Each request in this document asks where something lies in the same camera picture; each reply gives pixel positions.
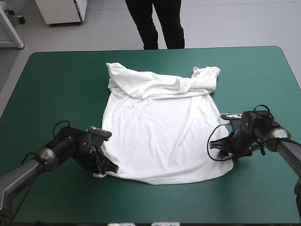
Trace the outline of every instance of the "black cable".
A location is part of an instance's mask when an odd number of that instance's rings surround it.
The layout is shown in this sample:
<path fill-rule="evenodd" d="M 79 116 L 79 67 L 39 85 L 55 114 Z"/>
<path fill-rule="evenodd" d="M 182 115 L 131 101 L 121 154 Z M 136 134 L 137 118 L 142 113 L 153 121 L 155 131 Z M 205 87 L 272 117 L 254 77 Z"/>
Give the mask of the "black cable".
<path fill-rule="evenodd" d="M 10 225 L 10 224 L 13 222 L 13 220 L 15 219 L 15 217 L 16 217 L 17 213 L 19 212 L 21 206 L 23 205 L 23 203 L 24 203 L 24 201 L 25 201 L 25 199 L 26 199 L 28 193 L 30 192 L 30 189 L 32 188 L 32 185 L 33 185 L 34 181 L 36 180 L 36 178 L 37 178 L 38 175 L 39 175 L 39 172 L 40 172 L 40 166 L 41 166 L 41 164 L 38 165 L 37 172 L 36 172 L 36 174 L 33 176 L 33 179 L 32 179 L 32 181 L 30 182 L 27 191 L 25 192 L 25 194 L 24 194 L 22 200 L 20 201 L 20 203 L 19 203 L 17 209 L 15 210 L 15 212 L 14 212 L 12 218 L 10 219 L 8 225 Z"/>
<path fill-rule="evenodd" d="M 210 138 L 212 137 L 212 135 L 214 134 L 214 132 L 216 131 L 217 128 L 219 128 L 221 125 L 218 125 L 217 127 L 215 127 L 215 129 L 213 130 L 213 132 L 210 134 L 208 140 L 207 140 L 207 154 L 209 156 L 210 159 L 212 159 L 213 161 L 228 161 L 230 159 L 232 159 L 233 157 L 230 157 L 230 158 L 227 158 L 227 159 L 214 159 L 210 153 L 209 153 L 209 148 L 208 148 L 208 145 L 209 145 L 209 140 Z"/>
<path fill-rule="evenodd" d="M 61 121 L 57 122 L 57 123 L 55 124 L 55 126 L 53 127 L 53 130 L 52 130 L 52 135 L 53 135 L 53 137 L 55 137 L 55 128 L 56 128 L 59 124 L 64 123 L 64 122 L 67 122 L 67 123 L 68 123 L 68 126 L 66 126 L 66 127 L 70 127 L 70 122 L 69 122 L 68 120 L 61 120 Z"/>
<path fill-rule="evenodd" d="M 257 107 L 264 107 L 264 108 L 266 108 L 268 110 L 268 114 L 266 115 L 266 114 L 260 114 L 260 113 L 258 113 L 258 111 L 256 110 Z M 269 117 L 269 116 L 271 116 L 271 118 L 274 119 L 274 116 L 272 115 L 271 111 L 269 110 L 269 107 L 266 106 L 266 105 L 257 105 L 253 109 L 253 112 L 256 113 L 256 114 L 258 114 L 258 115 L 260 115 L 260 116 L 262 116 L 262 117 Z"/>

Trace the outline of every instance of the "green tabletop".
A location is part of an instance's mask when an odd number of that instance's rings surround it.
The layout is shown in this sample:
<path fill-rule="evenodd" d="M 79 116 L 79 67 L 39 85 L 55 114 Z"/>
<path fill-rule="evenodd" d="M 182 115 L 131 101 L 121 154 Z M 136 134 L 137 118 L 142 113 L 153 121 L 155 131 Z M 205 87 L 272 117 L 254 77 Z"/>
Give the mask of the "green tabletop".
<path fill-rule="evenodd" d="M 0 119 L 0 176 L 50 141 L 57 121 L 68 119 L 79 129 L 101 126 L 110 95 L 106 62 L 183 77 L 193 66 L 217 66 L 214 101 L 221 113 L 266 104 L 301 141 L 301 92 L 278 47 L 35 53 Z M 268 150 L 239 159 L 220 178 L 183 185 L 93 178 L 70 159 L 36 180 L 16 221 L 293 223 L 300 221 L 296 181 L 282 157 Z"/>

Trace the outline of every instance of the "black pants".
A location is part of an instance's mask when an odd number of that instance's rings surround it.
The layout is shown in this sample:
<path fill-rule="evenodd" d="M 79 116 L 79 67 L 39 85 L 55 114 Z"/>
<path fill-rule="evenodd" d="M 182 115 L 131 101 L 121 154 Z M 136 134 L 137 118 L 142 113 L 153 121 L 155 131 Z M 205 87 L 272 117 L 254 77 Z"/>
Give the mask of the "black pants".
<path fill-rule="evenodd" d="M 161 23 L 167 48 L 184 48 L 184 31 L 180 24 L 181 0 L 125 0 L 138 28 L 144 49 L 158 49 L 158 32 L 153 23 L 152 4 Z"/>

